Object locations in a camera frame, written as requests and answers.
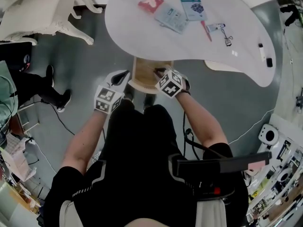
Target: pink snack bag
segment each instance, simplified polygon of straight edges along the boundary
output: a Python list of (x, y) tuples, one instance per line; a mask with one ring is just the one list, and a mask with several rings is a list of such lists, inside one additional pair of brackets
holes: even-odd
[(138, 3), (138, 6), (145, 11), (154, 13), (157, 8), (164, 2), (164, 0), (144, 0)]

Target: shoe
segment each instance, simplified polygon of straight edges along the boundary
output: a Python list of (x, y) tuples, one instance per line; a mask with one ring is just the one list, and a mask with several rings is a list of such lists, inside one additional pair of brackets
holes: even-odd
[(54, 87), (55, 83), (53, 81), (53, 66), (48, 65), (46, 68), (46, 79), (49, 81), (50, 85)]
[(134, 101), (134, 88), (127, 84), (124, 90), (124, 99), (129, 100), (131, 102)]
[(57, 111), (62, 113), (65, 110), (66, 105), (70, 102), (70, 100), (71, 100), (71, 91), (67, 89), (63, 94), (62, 106), (57, 107)]
[(143, 106), (143, 110), (151, 107), (154, 105), (156, 101), (156, 95), (155, 94), (146, 94), (145, 95), (145, 99), (144, 99), (144, 106)]

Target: blue card with grapes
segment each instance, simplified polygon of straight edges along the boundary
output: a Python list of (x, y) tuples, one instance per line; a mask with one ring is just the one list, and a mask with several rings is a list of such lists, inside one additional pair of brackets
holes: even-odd
[(181, 0), (181, 3), (188, 20), (205, 21), (207, 19), (201, 0)]

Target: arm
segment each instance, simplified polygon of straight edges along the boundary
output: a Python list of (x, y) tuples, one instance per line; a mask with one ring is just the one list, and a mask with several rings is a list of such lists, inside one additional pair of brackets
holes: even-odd
[(71, 140), (66, 149), (62, 166), (71, 166), (82, 174), (86, 172), (87, 165), (96, 149), (107, 114), (94, 111), (83, 128)]
[(176, 99), (184, 109), (198, 140), (205, 147), (226, 143), (227, 139), (219, 122), (188, 93), (179, 93)]

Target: green garment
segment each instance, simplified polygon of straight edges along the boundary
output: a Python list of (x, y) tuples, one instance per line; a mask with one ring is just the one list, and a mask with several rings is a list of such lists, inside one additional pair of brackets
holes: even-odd
[[(6, 77), (12, 85), (1, 76)], [(17, 113), (18, 97), (9, 97), (16, 91), (15, 83), (11, 78), (5, 61), (0, 61), (0, 130), (9, 119), (10, 113), (12, 112), (11, 116), (14, 116)]]

